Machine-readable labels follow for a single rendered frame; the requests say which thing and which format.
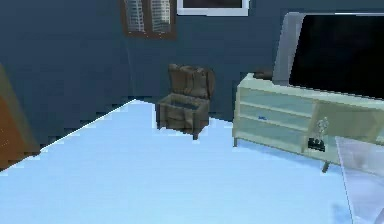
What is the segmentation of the small dark brown object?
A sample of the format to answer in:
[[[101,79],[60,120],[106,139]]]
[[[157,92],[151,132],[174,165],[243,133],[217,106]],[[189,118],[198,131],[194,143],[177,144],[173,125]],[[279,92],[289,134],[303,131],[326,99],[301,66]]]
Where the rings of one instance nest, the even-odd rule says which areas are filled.
[[[258,69],[253,73],[255,79],[271,80],[273,78],[273,71],[268,69]]]

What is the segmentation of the pale green television stand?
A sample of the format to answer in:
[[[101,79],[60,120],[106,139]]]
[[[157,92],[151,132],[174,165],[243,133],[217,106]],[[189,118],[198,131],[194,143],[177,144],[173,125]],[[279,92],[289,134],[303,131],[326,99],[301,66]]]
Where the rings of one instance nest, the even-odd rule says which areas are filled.
[[[308,148],[316,123],[328,118],[325,151]],[[251,73],[237,86],[233,138],[324,162],[340,163],[337,136],[384,146],[384,100],[275,85]]]

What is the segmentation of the white framed picture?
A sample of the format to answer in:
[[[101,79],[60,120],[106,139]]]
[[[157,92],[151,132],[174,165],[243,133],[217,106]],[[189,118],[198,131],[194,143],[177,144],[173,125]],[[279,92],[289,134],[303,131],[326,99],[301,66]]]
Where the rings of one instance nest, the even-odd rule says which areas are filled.
[[[177,0],[177,14],[188,16],[247,16],[251,0]]]

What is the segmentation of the brown framed window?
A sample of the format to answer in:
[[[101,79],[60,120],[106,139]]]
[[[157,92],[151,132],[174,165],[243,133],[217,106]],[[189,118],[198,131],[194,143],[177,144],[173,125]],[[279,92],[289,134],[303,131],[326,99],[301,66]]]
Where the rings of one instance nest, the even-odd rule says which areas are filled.
[[[119,0],[119,7],[125,36],[176,38],[177,0]]]

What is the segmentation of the black television set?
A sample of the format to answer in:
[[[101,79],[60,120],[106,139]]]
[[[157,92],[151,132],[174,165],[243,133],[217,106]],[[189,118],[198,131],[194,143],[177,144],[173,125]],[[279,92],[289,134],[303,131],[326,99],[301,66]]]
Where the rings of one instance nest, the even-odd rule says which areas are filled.
[[[287,13],[272,82],[384,99],[384,13]]]

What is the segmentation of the brown wooden door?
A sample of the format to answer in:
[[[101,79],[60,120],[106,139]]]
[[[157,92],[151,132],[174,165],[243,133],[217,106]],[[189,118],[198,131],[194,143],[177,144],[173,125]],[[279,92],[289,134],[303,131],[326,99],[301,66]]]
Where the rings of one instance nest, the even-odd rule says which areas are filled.
[[[0,172],[39,154],[40,145],[0,63]]]

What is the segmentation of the pale glass table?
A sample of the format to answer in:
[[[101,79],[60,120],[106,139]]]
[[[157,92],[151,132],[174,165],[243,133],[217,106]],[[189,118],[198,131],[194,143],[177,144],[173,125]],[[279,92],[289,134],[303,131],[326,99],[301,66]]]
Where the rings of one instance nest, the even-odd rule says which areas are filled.
[[[336,138],[353,224],[384,224],[384,146]]]

